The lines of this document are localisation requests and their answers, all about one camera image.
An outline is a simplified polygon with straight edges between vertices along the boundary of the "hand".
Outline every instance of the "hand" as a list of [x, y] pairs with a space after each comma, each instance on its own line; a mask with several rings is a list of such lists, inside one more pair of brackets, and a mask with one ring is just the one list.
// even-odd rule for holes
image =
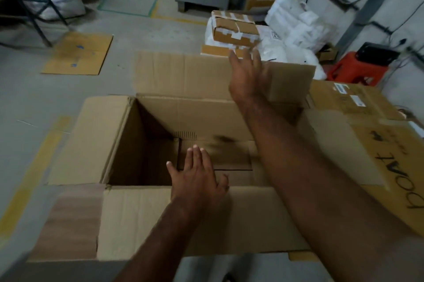
[[188, 148], [183, 171], [178, 172], [170, 161], [166, 167], [172, 179], [171, 202], [179, 203], [185, 215], [195, 220], [214, 211], [228, 191], [228, 177], [216, 182], [209, 154], [197, 145]]
[[255, 96], [266, 96], [271, 76], [268, 66], [262, 65], [257, 49], [253, 51], [253, 61], [247, 49], [243, 51], [243, 59], [238, 59], [231, 50], [229, 60], [233, 67], [229, 90], [235, 102]]

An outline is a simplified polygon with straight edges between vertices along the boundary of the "cardboard sheet on floor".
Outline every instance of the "cardboard sheet on floor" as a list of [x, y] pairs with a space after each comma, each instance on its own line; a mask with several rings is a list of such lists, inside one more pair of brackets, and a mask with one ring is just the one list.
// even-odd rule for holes
[[42, 73], [98, 75], [112, 38], [108, 34], [66, 33]]

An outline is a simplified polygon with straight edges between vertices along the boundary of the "black device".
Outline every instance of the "black device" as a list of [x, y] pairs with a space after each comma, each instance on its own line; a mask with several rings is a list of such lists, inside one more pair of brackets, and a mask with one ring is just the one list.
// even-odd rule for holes
[[361, 62], [388, 66], [399, 57], [400, 53], [387, 45], [365, 42], [356, 52], [356, 59]]

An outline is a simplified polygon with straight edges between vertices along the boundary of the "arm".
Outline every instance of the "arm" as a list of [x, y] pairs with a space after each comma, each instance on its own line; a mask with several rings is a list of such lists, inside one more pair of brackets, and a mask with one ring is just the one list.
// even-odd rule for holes
[[187, 150], [182, 172], [169, 161], [167, 168], [171, 202], [114, 282], [172, 281], [194, 230], [228, 190], [228, 178], [216, 182], [209, 154], [196, 145]]
[[299, 231], [337, 281], [361, 281], [384, 251], [416, 236], [344, 172], [302, 140], [263, 95], [268, 73], [230, 53], [230, 92], [255, 139], [272, 185]]

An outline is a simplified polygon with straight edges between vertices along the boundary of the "concrete floor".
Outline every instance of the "concrete floor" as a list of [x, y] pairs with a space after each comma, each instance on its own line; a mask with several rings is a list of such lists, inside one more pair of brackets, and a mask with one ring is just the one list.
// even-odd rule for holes
[[[7, 208], [58, 116], [71, 116], [74, 123], [87, 97], [134, 94], [131, 73], [136, 50], [200, 52], [204, 42], [202, 25], [98, 11], [97, 5], [98, 2], [88, 5], [90, 12], [86, 16], [71, 20], [77, 31], [114, 35], [97, 76], [40, 74], [52, 50], [43, 46], [34, 29], [23, 24], [0, 29], [0, 214]], [[65, 32], [57, 23], [43, 24], [42, 29], [51, 41]], [[4, 281], [60, 278], [61, 281], [108, 282], [122, 268], [123, 263], [92, 261], [23, 263], [59, 189], [40, 185], [34, 190], [13, 236], [0, 250], [0, 273]], [[230, 270], [235, 272], [238, 281], [329, 279], [320, 263], [291, 263], [286, 254], [273, 253], [185, 258], [176, 281], [221, 281]]]

